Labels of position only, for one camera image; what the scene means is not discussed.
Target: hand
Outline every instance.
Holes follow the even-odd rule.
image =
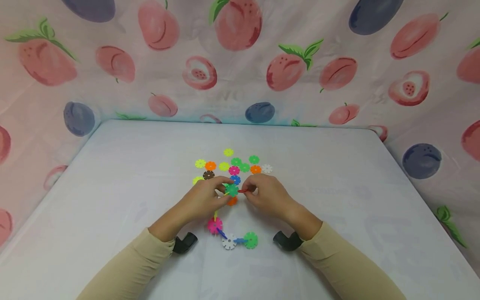
[[[173,208],[184,215],[186,223],[213,217],[216,210],[232,199],[230,195],[218,198],[215,190],[225,193],[225,186],[222,183],[232,184],[233,180],[225,176],[217,176],[197,181]]]
[[[300,206],[277,178],[265,174],[255,174],[248,177],[242,186],[247,200],[262,213],[287,222],[289,214]]]

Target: white table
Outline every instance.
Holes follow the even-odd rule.
[[[480,280],[376,134],[361,129],[110,120],[102,124],[0,256],[0,298],[74,299],[95,273],[178,201],[203,158],[225,148],[273,166],[290,194],[384,269],[409,300],[478,299]],[[215,170],[217,175],[227,172]],[[241,173],[244,180],[247,173]],[[144,299],[334,299],[297,253],[272,243],[285,224],[244,202],[220,210],[225,232],[259,236],[222,248],[204,224]]]

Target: black clamp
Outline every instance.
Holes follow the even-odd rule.
[[[299,237],[298,233],[294,231],[289,238],[282,231],[277,232],[273,237],[273,242],[277,244],[283,251],[295,251],[303,244],[303,241]]]
[[[198,238],[191,232],[180,240],[179,237],[175,237],[175,246],[173,246],[173,251],[176,254],[184,254],[190,250],[190,248],[198,241]]]

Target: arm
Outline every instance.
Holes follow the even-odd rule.
[[[405,296],[373,261],[327,223],[293,200],[272,176],[252,175],[243,189],[260,211],[289,224],[305,242],[300,250],[343,300],[404,300]],[[252,192],[258,189],[257,195]]]
[[[218,176],[201,180],[170,210],[113,257],[88,283],[77,300],[135,300],[170,257],[174,239],[187,223],[213,216],[230,196],[217,198],[215,189],[232,180]]]

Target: beige sleeve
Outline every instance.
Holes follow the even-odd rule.
[[[145,228],[95,275],[77,300],[137,299],[170,257],[174,244],[160,241]]]
[[[405,300],[388,275],[327,223],[300,250],[342,300]]]

